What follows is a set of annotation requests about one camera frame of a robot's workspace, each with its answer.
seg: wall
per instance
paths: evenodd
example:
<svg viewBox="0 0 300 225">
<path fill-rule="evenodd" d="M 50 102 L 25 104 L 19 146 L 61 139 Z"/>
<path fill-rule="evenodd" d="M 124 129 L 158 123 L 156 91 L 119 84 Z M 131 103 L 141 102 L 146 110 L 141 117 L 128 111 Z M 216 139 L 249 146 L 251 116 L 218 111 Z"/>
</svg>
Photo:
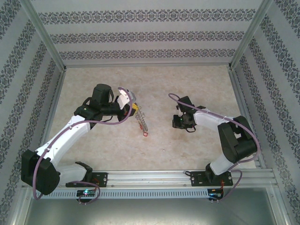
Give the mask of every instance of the wall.
<svg viewBox="0 0 300 225">
<path fill-rule="evenodd" d="M 0 224 L 20 188 L 21 154 L 40 144 L 60 70 L 17 0 L 0 0 Z"/>
<path fill-rule="evenodd" d="M 235 68 L 292 224 L 300 224 L 300 0 L 275 0 Z"/>
<path fill-rule="evenodd" d="M 67 66 L 229 63 L 262 0 L 33 0 Z"/>
</svg>

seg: beige floor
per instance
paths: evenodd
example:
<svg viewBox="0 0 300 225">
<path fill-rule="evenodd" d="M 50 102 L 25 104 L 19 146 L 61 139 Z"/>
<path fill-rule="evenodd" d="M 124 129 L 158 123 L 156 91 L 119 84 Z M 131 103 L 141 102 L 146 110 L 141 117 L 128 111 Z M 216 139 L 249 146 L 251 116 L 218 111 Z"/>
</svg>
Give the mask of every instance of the beige floor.
<svg viewBox="0 0 300 225">
<path fill-rule="evenodd" d="M 110 85 L 115 96 L 119 86 L 135 93 L 149 136 L 143 136 L 134 117 L 121 125 L 96 125 L 65 154 L 62 165 L 82 161 L 94 170 L 204 169 L 221 153 L 218 134 L 201 126 L 192 134 L 172 128 L 177 111 L 168 93 L 188 95 L 196 106 L 222 115 L 239 115 L 226 66 L 69 68 L 51 137 L 98 83 Z M 255 165 L 251 162 L 242 168 Z"/>
</svg>

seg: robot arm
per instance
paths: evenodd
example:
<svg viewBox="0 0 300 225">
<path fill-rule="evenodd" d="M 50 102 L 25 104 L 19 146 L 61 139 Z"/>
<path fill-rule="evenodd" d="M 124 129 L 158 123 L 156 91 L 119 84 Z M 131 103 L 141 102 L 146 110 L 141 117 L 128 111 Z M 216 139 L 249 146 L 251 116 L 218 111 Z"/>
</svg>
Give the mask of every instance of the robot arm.
<svg viewBox="0 0 300 225">
<path fill-rule="evenodd" d="M 95 123 L 81 123 L 74 127 L 71 127 L 71 125 L 84 120 L 101 121 L 103 116 L 117 116 L 119 121 L 123 120 L 129 111 L 129 98 L 133 102 L 136 100 L 132 92 L 129 91 L 129 95 L 127 96 L 125 91 L 120 90 L 120 96 L 117 96 L 113 102 L 113 91 L 110 86 L 98 84 L 94 88 L 92 97 L 87 98 L 82 106 L 76 109 L 74 116 L 59 133 L 67 127 L 70 127 L 70 129 L 56 140 L 41 161 L 36 182 L 38 191 L 48 195 L 59 184 L 64 185 L 75 180 L 90 182 L 92 168 L 86 164 L 76 162 L 69 166 L 58 166 L 63 155 L 81 136 L 89 132 L 95 126 Z M 33 173 L 38 159 L 59 133 L 35 152 L 27 150 L 22 154 L 22 181 L 32 186 Z"/>
<path fill-rule="evenodd" d="M 179 101 L 194 106 L 188 96 L 180 98 Z M 205 107 L 199 106 L 198 108 L 202 111 L 197 111 L 188 106 L 178 104 L 176 108 L 179 110 L 179 115 L 173 116 L 172 124 L 174 128 L 194 132 L 196 131 L 196 125 L 202 125 L 219 133 L 222 154 L 215 161 L 208 164 L 205 171 L 207 178 L 211 182 L 219 175 L 225 173 L 235 163 L 257 152 L 257 147 L 250 134 L 224 118 L 221 119 L 205 113 L 209 112 Z M 251 130 L 245 117 L 227 118 Z"/>
</svg>

